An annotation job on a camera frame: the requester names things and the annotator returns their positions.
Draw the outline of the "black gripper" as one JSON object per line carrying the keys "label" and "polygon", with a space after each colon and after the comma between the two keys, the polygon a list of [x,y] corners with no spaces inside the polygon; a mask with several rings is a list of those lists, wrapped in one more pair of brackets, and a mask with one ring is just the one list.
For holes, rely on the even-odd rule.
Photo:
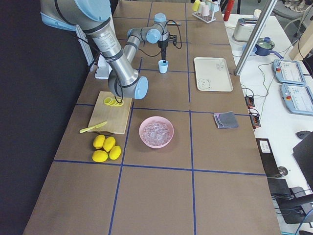
{"label": "black gripper", "polygon": [[161,59],[166,61],[166,48],[168,47],[168,41],[158,41],[157,45],[161,50]]}

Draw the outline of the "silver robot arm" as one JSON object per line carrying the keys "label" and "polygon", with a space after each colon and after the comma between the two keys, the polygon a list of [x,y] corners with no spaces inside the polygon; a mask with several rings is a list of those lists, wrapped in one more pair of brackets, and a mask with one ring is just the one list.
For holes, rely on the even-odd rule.
{"label": "silver robot arm", "polygon": [[119,43],[110,26],[111,3],[108,0],[43,0],[41,16],[44,24],[62,30],[74,31],[80,26],[90,35],[112,71],[108,78],[110,91],[121,98],[143,99],[148,91],[148,79],[140,76],[131,62],[141,42],[158,44],[161,57],[166,58],[169,32],[166,16],[157,13],[154,24],[133,28],[128,32],[124,47]]}

